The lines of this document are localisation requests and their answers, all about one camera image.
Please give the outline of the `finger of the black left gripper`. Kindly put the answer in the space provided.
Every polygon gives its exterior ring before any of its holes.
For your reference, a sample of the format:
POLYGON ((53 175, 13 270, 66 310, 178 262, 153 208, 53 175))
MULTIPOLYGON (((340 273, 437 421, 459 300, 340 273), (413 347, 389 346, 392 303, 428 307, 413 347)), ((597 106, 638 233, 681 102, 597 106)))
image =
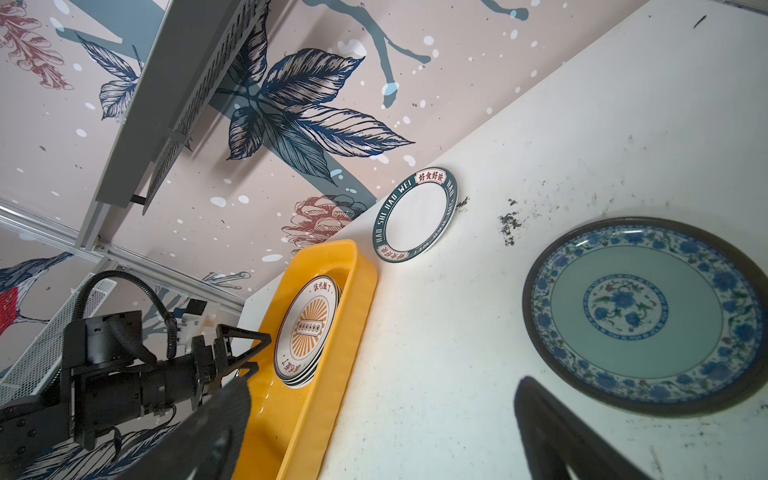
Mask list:
POLYGON ((219 324, 213 344, 216 377, 225 378, 234 373, 239 378, 251 378, 259 372, 255 357, 272 344, 268 333, 219 324))

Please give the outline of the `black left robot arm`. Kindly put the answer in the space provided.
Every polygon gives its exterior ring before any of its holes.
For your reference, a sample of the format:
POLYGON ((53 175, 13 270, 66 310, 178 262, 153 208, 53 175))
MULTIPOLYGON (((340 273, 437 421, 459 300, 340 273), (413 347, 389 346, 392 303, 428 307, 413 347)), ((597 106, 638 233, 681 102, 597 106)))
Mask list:
POLYGON ((2 478, 20 475, 49 448, 69 439, 92 450, 99 437, 117 433, 125 422, 174 410, 183 401, 198 408, 233 371, 257 373, 253 359, 272 342, 267 333, 218 325, 212 344, 196 336, 190 353, 179 356, 177 331, 174 315, 139 277, 108 270, 87 280, 64 329, 61 366, 51 389, 1 408, 2 478), (157 308, 167 328, 165 359, 145 347, 140 312, 86 317, 91 290, 111 278, 134 284, 157 308))

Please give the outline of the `orange sunburst plate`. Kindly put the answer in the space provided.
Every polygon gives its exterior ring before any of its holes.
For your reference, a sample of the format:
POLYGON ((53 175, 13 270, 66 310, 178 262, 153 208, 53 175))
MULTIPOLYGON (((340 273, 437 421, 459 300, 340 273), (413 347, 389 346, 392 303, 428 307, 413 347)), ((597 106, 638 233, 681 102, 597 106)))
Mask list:
POLYGON ((323 353, 341 293, 330 276, 322 275, 311 279, 293 299, 274 349, 274 370, 282 382, 300 375, 323 353))
POLYGON ((319 354, 300 375, 291 379, 283 379, 283 383, 292 389, 303 388, 314 379, 321 358, 322 354, 319 354))

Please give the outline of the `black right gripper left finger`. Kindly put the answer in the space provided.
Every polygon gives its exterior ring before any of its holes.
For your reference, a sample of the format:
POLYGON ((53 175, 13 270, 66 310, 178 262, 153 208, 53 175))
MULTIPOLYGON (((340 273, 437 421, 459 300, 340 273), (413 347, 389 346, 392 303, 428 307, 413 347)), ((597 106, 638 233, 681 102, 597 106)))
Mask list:
POLYGON ((247 381, 235 378, 119 477, 231 479, 250 411, 247 381))

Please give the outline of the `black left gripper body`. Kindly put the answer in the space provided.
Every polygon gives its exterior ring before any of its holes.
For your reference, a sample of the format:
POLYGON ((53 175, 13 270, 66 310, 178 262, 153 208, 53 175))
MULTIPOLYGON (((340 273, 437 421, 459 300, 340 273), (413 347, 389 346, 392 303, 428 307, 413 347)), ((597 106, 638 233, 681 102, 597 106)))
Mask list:
POLYGON ((194 341, 191 353, 173 361, 161 361, 157 367, 141 374, 142 413, 161 412, 184 401, 189 401, 192 410, 196 410, 215 377, 213 347, 194 341))

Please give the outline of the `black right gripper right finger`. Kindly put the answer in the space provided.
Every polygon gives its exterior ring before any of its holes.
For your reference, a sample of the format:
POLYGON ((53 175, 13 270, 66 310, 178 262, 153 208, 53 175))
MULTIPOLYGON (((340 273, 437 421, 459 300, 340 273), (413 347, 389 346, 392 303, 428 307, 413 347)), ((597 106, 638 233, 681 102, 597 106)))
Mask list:
POLYGON ((536 480, 648 477, 532 377, 520 381, 514 411, 536 480))

